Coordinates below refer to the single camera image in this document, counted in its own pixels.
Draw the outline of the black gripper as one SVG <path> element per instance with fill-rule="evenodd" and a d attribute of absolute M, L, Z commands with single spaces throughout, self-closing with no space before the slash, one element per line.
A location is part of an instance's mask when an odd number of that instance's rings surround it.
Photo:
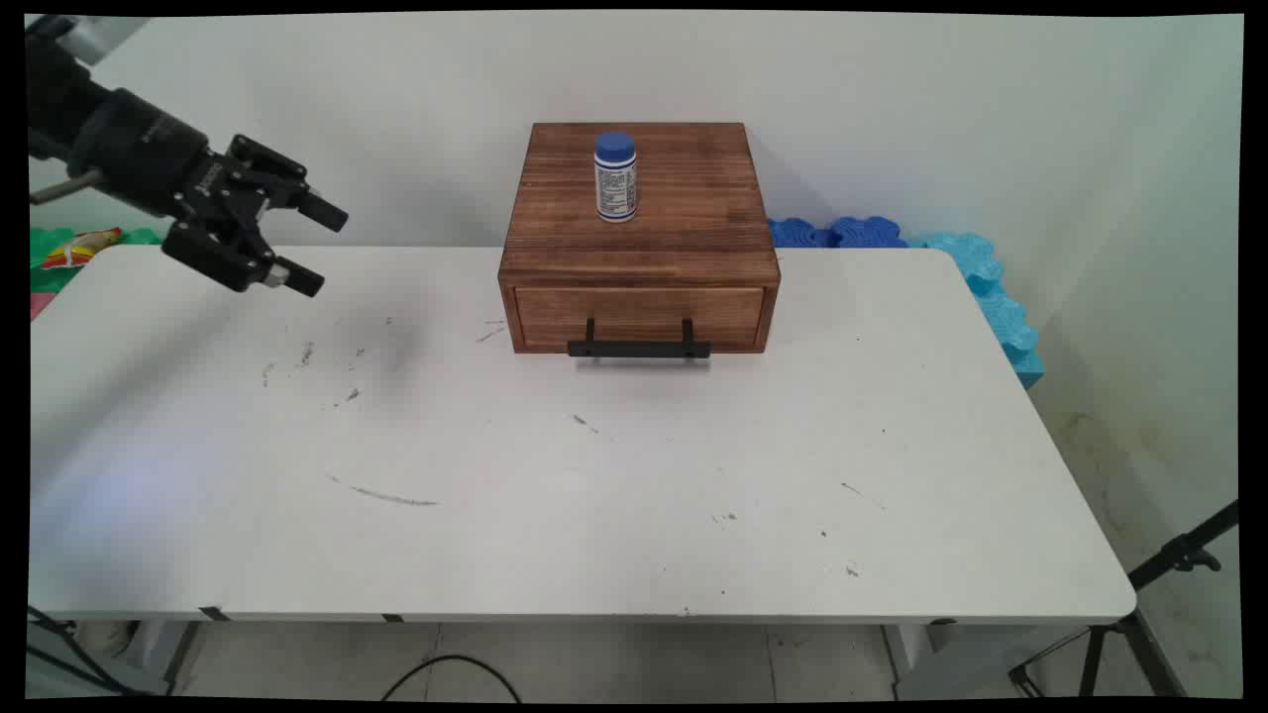
<path fill-rule="evenodd" d="M 235 292 L 255 284 L 314 297 L 325 277 L 273 252 L 259 230 L 228 226 L 226 206 L 294 209 L 332 232 L 349 213 L 311 186 L 307 167 L 246 134 L 213 151 L 202 131 L 124 89 L 75 88 L 66 94 L 67 174 L 93 170 L 99 190 L 155 217 L 171 218 L 164 255 Z M 216 226 L 218 230 L 209 230 Z"/>

